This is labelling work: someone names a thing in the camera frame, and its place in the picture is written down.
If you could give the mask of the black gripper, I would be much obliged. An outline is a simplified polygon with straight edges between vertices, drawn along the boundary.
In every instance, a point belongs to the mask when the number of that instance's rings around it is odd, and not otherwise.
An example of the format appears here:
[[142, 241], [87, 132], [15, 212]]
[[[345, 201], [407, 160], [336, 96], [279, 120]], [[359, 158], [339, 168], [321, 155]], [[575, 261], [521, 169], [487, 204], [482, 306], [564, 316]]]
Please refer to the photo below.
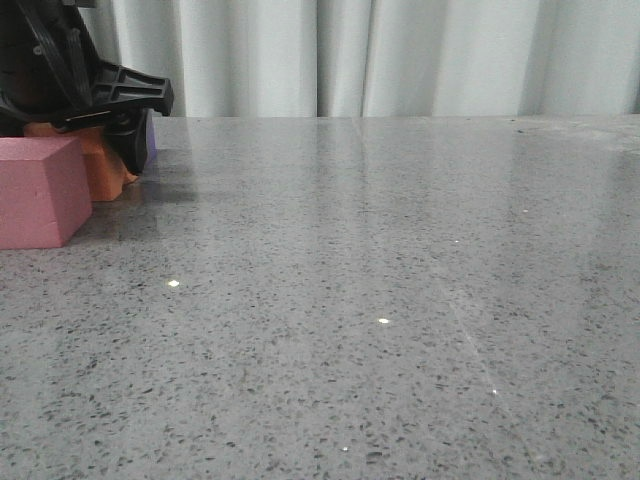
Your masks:
[[62, 131], [107, 125], [132, 175], [149, 158], [149, 110], [168, 116], [166, 78], [100, 57], [76, 1], [1, 3], [1, 117]]

